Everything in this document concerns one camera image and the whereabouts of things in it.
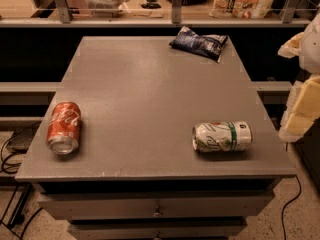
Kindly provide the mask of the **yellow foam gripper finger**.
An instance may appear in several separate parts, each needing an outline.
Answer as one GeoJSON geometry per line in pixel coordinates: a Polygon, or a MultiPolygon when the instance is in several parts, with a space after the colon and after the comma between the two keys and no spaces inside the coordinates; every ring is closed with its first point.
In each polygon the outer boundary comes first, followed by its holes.
{"type": "Polygon", "coordinates": [[[303,136],[320,118],[320,76],[311,76],[305,82],[296,81],[287,101],[284,129],[303,136]]]}
{"type": "Polygon", "coordinates": [[[286,43],[284,43],[278,50],[278,55],[284,58],[293,58],[299,55],[299,47],[303,33],[300,32],[294,35],[286,43]]]}

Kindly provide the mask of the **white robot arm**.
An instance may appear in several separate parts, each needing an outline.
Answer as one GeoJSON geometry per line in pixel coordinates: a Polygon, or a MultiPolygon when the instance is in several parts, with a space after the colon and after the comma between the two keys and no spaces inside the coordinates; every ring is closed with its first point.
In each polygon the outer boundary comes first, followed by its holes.
{"type": "Polygon", "coordinates": [[[307,80],[296,81],[291,87],[281,120],[279,137],[295,142],[320,118],[320,14],[283,44],[278,54],[285,58],[298,56],[300,68],[310,73],[307,80]]]}

